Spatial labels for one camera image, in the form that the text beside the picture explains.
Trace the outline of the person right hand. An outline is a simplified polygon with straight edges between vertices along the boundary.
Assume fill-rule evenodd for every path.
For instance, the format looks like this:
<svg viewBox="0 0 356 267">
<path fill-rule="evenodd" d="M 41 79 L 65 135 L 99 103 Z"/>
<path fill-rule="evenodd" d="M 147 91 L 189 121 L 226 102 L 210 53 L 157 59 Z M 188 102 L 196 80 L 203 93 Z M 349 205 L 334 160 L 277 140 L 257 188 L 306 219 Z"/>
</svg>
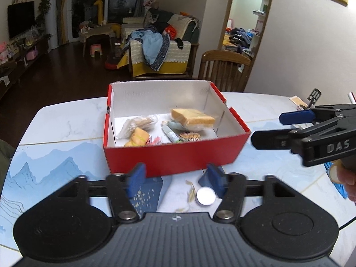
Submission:
<svg viewBox="0 0 356 267">
<path fill-rule="evenodd" d="M 344 185 L 348 198 L 355 202 L 356 200 L 356 186 L 355 186 L 355 172 L 346 169 L 341 160 L 334 161 L 330 169 L 332 178 L 338 181 L 340 184 Z"/>
</svg>

